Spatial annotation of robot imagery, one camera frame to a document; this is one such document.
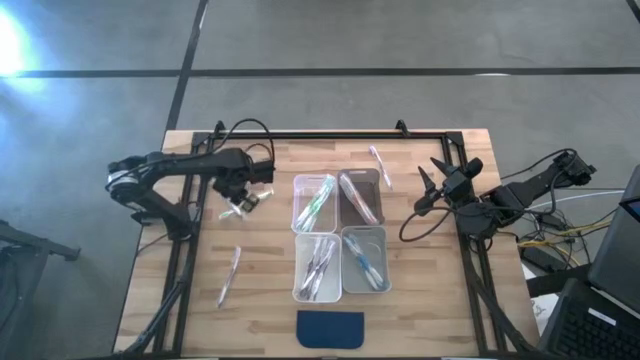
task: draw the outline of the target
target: wooden tabletop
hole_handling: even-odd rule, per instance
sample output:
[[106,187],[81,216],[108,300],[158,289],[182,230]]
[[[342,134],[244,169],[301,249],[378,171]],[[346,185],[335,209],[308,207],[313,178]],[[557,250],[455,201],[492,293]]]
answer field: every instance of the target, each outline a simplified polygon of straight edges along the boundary
[[[479,157],[484,169],[473,183],[477,194],[500,184],[489,133],[485,129],[461,130],[469,159]],[[192,131],[169,131],[165,152],[188,153]],[[255,141],[229,141],[246,147]],[[380,183],[386,219],[389,273],[393,288],[376,295],[344,293],[336,304],[303,305],[294,301],[294,239],[291,231],[293,179],[298,174],[336,174],[344,168],[376,168],[368,152],[374,144],[393,181],[390,191]],[[189,316],[183,344],[184,356],[462,356],[476,355],[469,300],[460,260],[453,217],[432,235],[413,243],[398,239],[401,223],[412,213],[424,187],[417,166],[436,184],[443,175],[429,161],[442,159],[438,140],[276,140],[275,195],[258,206],[248,221],[218,220],[226,210],[223,200],[208,191]],[[266,157],[261,148],[255,159]],[[156,190],[178,201],[183,177],[165,178]],[[424,232],[442,216],[417,218],[408,235]],[[166,232],[164,226],[146,227],[140,246]],[[234,247],[242,247],[239,267],[225,306],[216,299],[229,273]],[[163,240],[136,259],[116,350],[130,345],[158,309],[162,297],[171,244]],[[538,332],[517,248],[512,237],[498,235],[489,251],[501,307],[535,344]],[[172,339],[176,309],[167,339]],[[365,341],[357,350],[307,349],[295,335],[297,310],[364,311]],[[493,338],[485,311],[485,328]]]

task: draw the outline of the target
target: yellow wire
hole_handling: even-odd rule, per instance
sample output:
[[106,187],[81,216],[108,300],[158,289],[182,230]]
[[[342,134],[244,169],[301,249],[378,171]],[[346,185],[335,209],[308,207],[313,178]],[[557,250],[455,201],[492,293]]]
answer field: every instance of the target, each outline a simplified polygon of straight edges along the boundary
[[603,225],[609,225],[609,224],[611,224],[611,221],[601,221],[599,223],[595,223],[595,224],[591,224],[591,225],[586,225],[586,226],[581,226],[581,227],[565,230],[565,231],[559,232],[557,234],[558,235],[569,235],[569,234],[573,234],[573,233],[578,232],[578,231],[590,230],[592,228],[596,228],[596,227],[603,226]]
[[603,227],[608,226],[611,223],[611,221],[604,221],[604,222],[600,222],[597,224],[593,224],[593,225],[589,225],[589,226],[582,226],[579,228],[575,228],[575,229],[570,229],[567,231],[563,231],[561,233],[558,233],[559,236],[554,236],[549,240],[543,240],[543,241],[524,241],[521,243],[518,243],[518,246],[520,247],[527,247],[527,246],[545,246],[545,245],[549,245],[549,244],[559,244],[560,242],[551,242],[551,240],[557,239],[561,236],[576,232],[576,231],[586,231],[586,230],[597,230],[597,229],[601,229]]
[[554,244],[549,244],[548,246],[560,251],[561,253],[563,253],[565,255],[567,255],[569,257],[570,261],[573,261],[574,264],[576,264],[576,266],[580,266],[580,263],[578,262],[578,260],[576,260],[573,256],[571,256],[571,254],[569,254],[569,252],[567,250],[565,250],[565,249],[563,249],[563,248],[561,248],[559,246],[556,246]]

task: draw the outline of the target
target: clear plastic container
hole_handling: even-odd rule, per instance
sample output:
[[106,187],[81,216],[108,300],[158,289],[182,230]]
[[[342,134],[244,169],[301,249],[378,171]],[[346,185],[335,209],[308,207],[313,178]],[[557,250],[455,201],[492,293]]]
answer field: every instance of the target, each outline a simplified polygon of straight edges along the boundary
[[[298,291],[304,282],[313,257],[313,250],[317,241],[327,238],[336,244],[329,265],[322,277],[318,294],[313,301],[303,300],[298,296]],[[296,272],[293,285],[293,298],[302,303],[334,303],[342,297],[342,241],[335,234],[300,234],[296,236]]]
[[[305,211],[313,197],[320,191],[327,177],[333,179],[329,197],[320,207],[313,227],[301,230],[296,227],[298,217]],[[338,228],[338,183],[332,175],[298,175],[293,179],[293,218],[291,229],[297,234],[333,233]]]
[[[340,175],[346,174],[360,193],[360,196],[371,210],[373,216],[378,219],[379,225],[384,224],[382,215],[382,202],[380,200],[380,172],[376,169],[343,169],[338,172]],[[338,192],[338,208],[340,213],[340,223],[342,226],[366,226],[367,223],[362,218],[356,207],[349,201],[342,187]]]
[[384,279],[385,287],[374,290],[364,274],[355,255],[344,245],[342,252],[342,283],[344,291],[351,294],[382,293],[391,290],[387,262],[387,233],[382,226],[348,226],[342,229],[342,237],[351,235],[360,246],[371,266]]

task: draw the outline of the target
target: blue cloth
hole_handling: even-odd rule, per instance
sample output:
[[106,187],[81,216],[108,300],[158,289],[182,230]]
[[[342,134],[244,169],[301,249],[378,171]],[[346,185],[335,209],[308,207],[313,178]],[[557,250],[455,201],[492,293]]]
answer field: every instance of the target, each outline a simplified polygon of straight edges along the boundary
[[312,349],[357,349],[364,342],[364,313],[298,311],[296,336]]

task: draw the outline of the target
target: laptop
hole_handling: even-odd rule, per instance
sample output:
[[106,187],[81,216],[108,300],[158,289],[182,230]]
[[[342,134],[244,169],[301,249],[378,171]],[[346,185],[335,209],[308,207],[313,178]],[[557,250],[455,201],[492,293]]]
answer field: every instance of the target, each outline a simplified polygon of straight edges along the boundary
[[539,349],[567,358],[640,359],[640,165],[623,199],[588,284],[567,281]]

